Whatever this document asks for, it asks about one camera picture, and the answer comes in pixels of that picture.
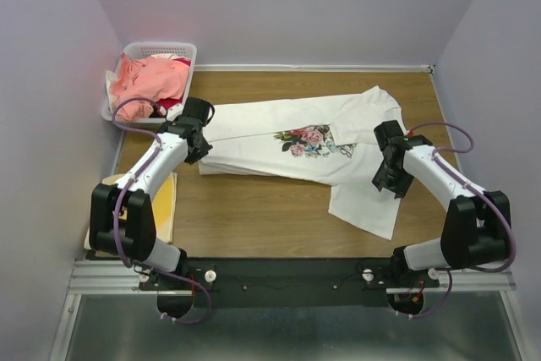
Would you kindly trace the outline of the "white floral print t-shirt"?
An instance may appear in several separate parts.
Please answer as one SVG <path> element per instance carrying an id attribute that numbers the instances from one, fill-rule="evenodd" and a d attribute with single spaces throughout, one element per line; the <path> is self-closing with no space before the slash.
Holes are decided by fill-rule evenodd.
<path id="1" fill-rule="evenodd" d="M 212 149 L 202 175 L 294 178 L 330 186 L 333 216 L 390 240 L 400 205 L 372 179 L 382 154 L 374 129 L 402 120 L 402 108 L 375 86 L 363 93 L 216 106 L 204 130 Z"/>

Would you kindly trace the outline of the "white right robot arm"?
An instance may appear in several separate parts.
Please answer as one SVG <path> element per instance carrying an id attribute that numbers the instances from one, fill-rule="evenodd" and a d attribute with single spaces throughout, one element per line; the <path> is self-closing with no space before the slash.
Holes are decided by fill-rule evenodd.
<path id="1" fill-rule="evenodd" d="M 405 287 L 420 271 L 471 269 L 497 273 L 511 267 L 516 241 L 511 230 L 511 204 L 501 191 L 488 191 L 467 179 L 423 135 L 405 132 L 396 120 L 374 129 L 383 156 L 372 184 L 406 196 L 418 180 L 446 210 L 440 238 L 393 251 L 390 279 Z"/>

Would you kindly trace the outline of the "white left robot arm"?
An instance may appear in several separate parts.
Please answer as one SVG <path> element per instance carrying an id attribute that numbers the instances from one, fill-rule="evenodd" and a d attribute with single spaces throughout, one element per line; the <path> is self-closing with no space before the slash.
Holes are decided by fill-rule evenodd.
<path id="1" fill-rule="evenodd" d="M 149 149 L 117 182 L 98 184 L 90 198 L 90 248 L 116 255 L 127 267 L 142 265 L 158 271 L 170 289 L 180 288 L 189 273 L 185 250 L 157 237 L 152 201 L 173 170 L 182 163 L 195 164 L 212 146 L 203 135 L 215 108 L 208 101 L 189 97 L 182 111 L 166 119 L 159 129 L 136 128 L 117 120 L 119 129 L 150 136 Z"/>

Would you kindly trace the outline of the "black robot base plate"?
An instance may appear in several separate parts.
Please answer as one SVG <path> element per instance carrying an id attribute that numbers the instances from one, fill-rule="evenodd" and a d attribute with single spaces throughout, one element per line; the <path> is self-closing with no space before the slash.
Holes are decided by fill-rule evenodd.
<path id="1" fill-rule="evenodd" d="M 385 307 L 399 293 L 440 284 L 427 271 L 397 274 L 389 258 L 191 258 L 186 277 L 212 307 Z"/>

